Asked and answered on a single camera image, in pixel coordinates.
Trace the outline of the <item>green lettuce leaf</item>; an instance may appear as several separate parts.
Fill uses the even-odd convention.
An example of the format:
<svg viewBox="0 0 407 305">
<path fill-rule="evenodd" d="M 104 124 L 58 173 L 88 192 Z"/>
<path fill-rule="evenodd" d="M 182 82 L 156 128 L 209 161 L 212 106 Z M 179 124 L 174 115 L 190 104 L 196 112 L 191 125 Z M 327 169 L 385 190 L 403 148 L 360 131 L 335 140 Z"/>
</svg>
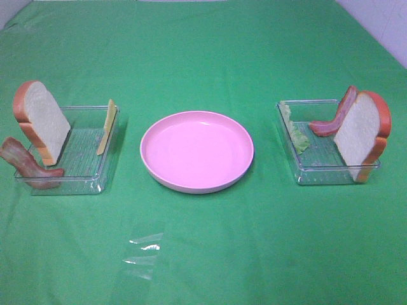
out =
<svg viewBox="0 0 407 305">
<path fill-rule="evenodd" d="M 294 122 L 291 121 L 290 107 L 284 101 L 281 101 L 279 105 L 284 123 L 286 124 L 286 128 L 288 130 L 294 148 L 298 154 L 302 154 L 306 149 L 310 147 L 310 141 L 308 137 L 304 133 L 302 133 L 297 126 L 294 125 Z"/>
</svg>

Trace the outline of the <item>yellow cheese slice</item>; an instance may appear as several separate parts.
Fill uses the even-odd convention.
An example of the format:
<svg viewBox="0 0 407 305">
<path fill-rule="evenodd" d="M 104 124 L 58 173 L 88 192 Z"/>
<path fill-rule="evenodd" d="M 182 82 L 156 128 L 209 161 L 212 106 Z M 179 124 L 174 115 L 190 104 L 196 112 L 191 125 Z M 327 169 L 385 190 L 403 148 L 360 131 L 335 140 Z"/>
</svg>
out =
<svg viewBox="0 0 407 305">
<path fill-rule="evenodd" d="M 107 140 L 109 138 L 109 134 L 113 126 L 114 118 L 116 116 L 116 112 L 117 112 L 116 104 L 113 99 L 110 99 L 107 105 L 107 114 L 103 127 L 104 134 L 99 142 L 99 146 L 96 152 L 98 156 L 105 151 Z"/>
</svg>

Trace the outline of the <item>bacon strip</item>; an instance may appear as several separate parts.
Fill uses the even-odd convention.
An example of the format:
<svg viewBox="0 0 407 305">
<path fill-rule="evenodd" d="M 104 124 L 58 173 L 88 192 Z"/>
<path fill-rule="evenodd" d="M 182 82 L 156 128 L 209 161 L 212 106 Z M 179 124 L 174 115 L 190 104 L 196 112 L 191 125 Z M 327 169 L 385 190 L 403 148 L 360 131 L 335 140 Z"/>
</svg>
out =
<svg viewBox="0 0 407 305">
<path fill-rule="evenodd" d="M 54 178 L 63 177 L 64 169 L 47 170 L 40 167 L 34 156 L 13 137 L 7 137 L 1 145 L 1 157 L 12 165 L 25 178 Z"/>
<path fill-rule="evenodd" d="M 308 125 L 311 131 L 321 137 L 335 134 L 341 127 L 341 124 L 350 107 L 355 102 L 358 93 L 359 91 L 357 87 L 350 85 L 338 104 L 334 118 L 331 121 L 311 121 Z"/>
</svg>

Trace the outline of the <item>bread slice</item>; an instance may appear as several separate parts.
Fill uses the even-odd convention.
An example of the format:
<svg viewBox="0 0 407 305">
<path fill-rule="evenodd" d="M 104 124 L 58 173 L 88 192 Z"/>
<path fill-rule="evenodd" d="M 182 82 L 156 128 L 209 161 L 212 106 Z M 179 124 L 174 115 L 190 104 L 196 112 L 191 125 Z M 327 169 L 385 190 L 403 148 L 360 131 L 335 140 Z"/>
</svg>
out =
<svg viewBox="0 0 407 305">
<path fill-rule="evenodd" d="M 367 181 L 371 165 L 387 146 L 391 128 L 386 101 L 375 92 L 359 92 L 334 137 L 354 182 Z"/>
<path fill-rule="evenodd" d="M 43 164 L 56 165 L 71 126 L 46 86 L 40 81 L 21 84 L 13 99 L 13 115 Z"/>
</svg>

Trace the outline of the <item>pink round plate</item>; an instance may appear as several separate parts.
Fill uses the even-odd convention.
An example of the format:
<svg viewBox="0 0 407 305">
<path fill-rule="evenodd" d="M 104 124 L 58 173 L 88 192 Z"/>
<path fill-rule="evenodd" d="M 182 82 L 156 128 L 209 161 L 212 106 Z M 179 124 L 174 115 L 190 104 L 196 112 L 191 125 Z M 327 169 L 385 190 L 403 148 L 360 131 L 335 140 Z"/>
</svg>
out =
<svg viewBox="0 0 407 305">
<path fill-rule="evenodd" d="M 151 125 L 141 139 L 141 159 L 162 185 L 189 194 L 215 193 L 248 171 L 254 144 L 237 121 L 210 111 L 185 111 Z"/>
</svg>

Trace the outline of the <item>green tablecloth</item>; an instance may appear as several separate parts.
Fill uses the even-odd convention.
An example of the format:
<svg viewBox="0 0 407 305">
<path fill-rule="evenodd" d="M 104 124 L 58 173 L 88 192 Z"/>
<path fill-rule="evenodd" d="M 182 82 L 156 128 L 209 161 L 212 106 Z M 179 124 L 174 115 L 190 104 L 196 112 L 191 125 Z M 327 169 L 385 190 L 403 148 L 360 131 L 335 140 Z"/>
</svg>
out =
<svg viewBox="0 0 407 305">
<path fill-rule="evenodd" d="M 93 196 L 32 196 L 1 163 L 2 304 L 405 304 L 406 69 L 333 1 L 33 2 L 1 31 L 1 136 L 25 141 L 17 88 L 120 107 L 114 178 Z M 392 113 L 367 183 L 299 186 L 280 100 L 379 93 Z M 139 142 L 155 121 L 223 113 L 255 146 L 219 193 L 171 191 Z M 165 223 L 150 281 L 123 274 L 137 222 Z"/>
</svg>

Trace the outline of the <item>right clear plastic tray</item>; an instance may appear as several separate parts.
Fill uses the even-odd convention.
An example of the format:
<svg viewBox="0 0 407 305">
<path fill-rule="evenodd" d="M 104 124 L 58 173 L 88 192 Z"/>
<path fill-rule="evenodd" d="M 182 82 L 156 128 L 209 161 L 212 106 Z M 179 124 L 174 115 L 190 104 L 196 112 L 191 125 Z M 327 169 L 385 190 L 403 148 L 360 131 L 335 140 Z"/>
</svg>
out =
<svg viewBox="0 0 407 305">
<path fill-rule="evenodd" d="M 352 174 L 356 170 L 374 172 L 381 167 L 380 160 L 371 165 L 346 165 L 333 135 L 319 137 L 309 129 L 308 124 L 313 120 L 331 120 L 339 103 L 337 99 L 281 100 L 275 106 L 279 120 L 277 129 L 292 176 L 299 185 L 354 184 Z M 304 134 L 310 143 L 302 153 L 297 152 L 291 139 L 290 125 Z"/>
</svg>

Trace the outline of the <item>clear plastic tray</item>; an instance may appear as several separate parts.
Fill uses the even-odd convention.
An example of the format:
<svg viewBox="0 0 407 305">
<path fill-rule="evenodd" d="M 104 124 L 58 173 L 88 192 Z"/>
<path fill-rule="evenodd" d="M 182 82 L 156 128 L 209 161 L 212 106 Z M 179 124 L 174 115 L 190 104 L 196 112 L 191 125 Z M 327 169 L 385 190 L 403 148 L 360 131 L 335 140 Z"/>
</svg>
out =
<svg viewBox="0 0 407 305">
<path fill-rule="evenodd" d="M 308 124 L 313 120 L 331 120 L 339 103 L 337 99 L 281 100 L 275 106 L 279 120 L 277 129 L 292 176 L 299 185 L 354 184 L 352 174 L 356 170 L 374 172 L 381 167 L 380 160 L 371 165 L 346 165 L 333 135 L 319 137 L 309 129 Z M 290 125 L 304 134 L 310 143 L 302 153 L 297 152 L 291 139 Z"/>
<path fill-rule="evenodd" d="M 114 176 L 119 155 L 116 139 L 119 134 L 119 114 L 116 108 L 104 152 L 97 154 L 105 134 L 104 123 L 108 106 L 67 106 L 61 111 L 71 130 L 59 160 L 52 168 L 64 169 L 63 177 L 23 177 L 15 172 L 15 182 L 33 196 L 99 194 Z"/>
</svg>

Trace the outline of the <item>left clear plastic tray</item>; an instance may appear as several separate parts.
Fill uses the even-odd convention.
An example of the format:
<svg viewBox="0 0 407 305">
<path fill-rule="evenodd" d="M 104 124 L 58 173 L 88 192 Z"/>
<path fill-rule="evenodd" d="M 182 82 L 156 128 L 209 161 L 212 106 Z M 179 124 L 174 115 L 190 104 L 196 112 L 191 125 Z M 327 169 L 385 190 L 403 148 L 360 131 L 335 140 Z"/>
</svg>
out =
<svg viewBox="0 0 407 305">
<path fill-rule="evenodd" d="M 33 196 L 99 194 L 114 176 L 119 155 L 116 139 L 119 134 L 119 114 L 116 108 L 104 152 L 97 154 L 105 134 L 104 123 L 108 106 L 67 106 L 61 111 L 71 130 L 59 160 L 52 168 L 64 169 L 63 177 L 23 177 L 15 172 L 15 182 Z"/>
</svg>

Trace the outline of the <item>clear tape patch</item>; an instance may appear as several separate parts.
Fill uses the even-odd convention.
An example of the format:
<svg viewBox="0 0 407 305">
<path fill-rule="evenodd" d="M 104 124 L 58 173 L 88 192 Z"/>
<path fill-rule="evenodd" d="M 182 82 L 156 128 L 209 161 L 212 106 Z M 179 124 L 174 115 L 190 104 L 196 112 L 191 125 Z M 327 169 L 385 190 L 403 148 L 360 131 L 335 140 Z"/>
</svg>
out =
<svg viewBox="0 0 407 305">
<path fill-rule="evenodd" d="M 121 259 L 125 276 L 137 280 L 152 280 L 164 232 L 165 223 L 159 220 L 144 220 L 134 225 Z"/>
</svg>

